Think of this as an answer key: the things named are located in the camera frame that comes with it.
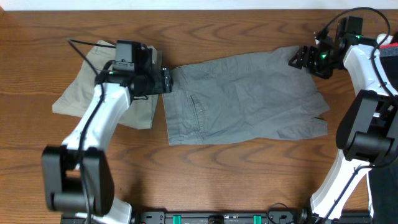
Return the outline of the grey shorts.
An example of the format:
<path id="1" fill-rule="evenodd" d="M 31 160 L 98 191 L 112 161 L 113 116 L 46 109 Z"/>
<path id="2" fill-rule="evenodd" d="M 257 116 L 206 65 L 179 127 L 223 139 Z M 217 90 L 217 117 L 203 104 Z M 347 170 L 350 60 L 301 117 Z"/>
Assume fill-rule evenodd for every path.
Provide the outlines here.
<path id="1" fill-rule="evenodd" d="M 298 47 L 234 55 L 172 70 L 163 96 L 169 144 L 232 144 L 325 136 L 329 110 L 311 74 L 289 66 Z"/>

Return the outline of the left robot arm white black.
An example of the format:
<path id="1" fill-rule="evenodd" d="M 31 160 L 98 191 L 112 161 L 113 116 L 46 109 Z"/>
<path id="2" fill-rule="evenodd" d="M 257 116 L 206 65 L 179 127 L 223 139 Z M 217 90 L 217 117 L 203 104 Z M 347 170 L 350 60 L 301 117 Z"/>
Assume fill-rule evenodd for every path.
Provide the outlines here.
<path id="1" fill-rule="evenodd" d="M 170 70 L 102 70 L 93 99 L 60 146 L 42 153 L 45 202 L 71 223 L 133 223 L 132 206 L 114 195 L 106 151 L 121 116 L 135 100 L 172 91 Z"/>

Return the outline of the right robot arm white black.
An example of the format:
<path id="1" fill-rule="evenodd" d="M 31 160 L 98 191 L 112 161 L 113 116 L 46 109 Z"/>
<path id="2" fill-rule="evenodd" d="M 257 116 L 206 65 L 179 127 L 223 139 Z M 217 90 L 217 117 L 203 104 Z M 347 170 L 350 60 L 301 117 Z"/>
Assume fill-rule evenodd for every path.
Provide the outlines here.
<path id="1" fill-rule="evenodd" d="M 356 97 L 338 126 L 332 168 L 294 222 L 372 223 L 371 210 L 351 213 L 343 207 L 363 177 L 397 164 L 397 43 L 356 31 L 315 39 L 316 46 L 300 48 L 289 65 L 322 78 L 347 70 Z"/>

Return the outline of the dark clothes pile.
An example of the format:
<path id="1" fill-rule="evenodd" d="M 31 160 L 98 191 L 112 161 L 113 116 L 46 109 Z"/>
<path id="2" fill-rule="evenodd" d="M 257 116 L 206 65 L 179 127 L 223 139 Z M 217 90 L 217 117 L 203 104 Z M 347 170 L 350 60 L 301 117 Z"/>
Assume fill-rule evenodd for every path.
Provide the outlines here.
<path id="1" fill-rule="evenodd" d="M 379 48 L 380 61 L 389 83 L 397 90 L 397 42 Z"/>

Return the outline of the folded khaki shorts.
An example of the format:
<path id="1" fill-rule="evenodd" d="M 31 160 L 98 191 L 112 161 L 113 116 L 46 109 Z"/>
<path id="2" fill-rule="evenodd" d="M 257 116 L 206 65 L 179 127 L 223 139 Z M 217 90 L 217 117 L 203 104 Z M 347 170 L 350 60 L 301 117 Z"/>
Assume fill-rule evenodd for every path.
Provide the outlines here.
<path id="1" fill-rule="evenodd" d="M 86 55 L 97 71 L 106 62 L 114 59 L 115 49 L 94 46 Z M 83 62 L 77 77 L 52 105 L 52 112 L 82 117 L 93 98 L 95 73 Z M 133 101 L 132 105 L 121 116 L 119 123 L 134 129 L 150 129 L 159 97 L 151 95 L 148 100 Z"/>

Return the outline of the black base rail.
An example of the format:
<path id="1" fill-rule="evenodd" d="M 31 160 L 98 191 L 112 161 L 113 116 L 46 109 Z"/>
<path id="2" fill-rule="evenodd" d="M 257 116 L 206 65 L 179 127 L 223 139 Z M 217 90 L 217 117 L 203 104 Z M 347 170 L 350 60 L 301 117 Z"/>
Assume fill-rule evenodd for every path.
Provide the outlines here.
<path id="1" fill-rule="evenodd" d="M 60 223 L 84 223 L 85 219 L 74 215 L 62 215 Z M 299 221 L 294 211 L 272 210 L 268 213 L 165 213 L 143 212 L 132 216 L 130 223 L 142 224 L 268 224 L 268 223 L 304 223 Z M 339 220 L 325 223 L 371 224 L 369 213 L 343 212 Z"/>

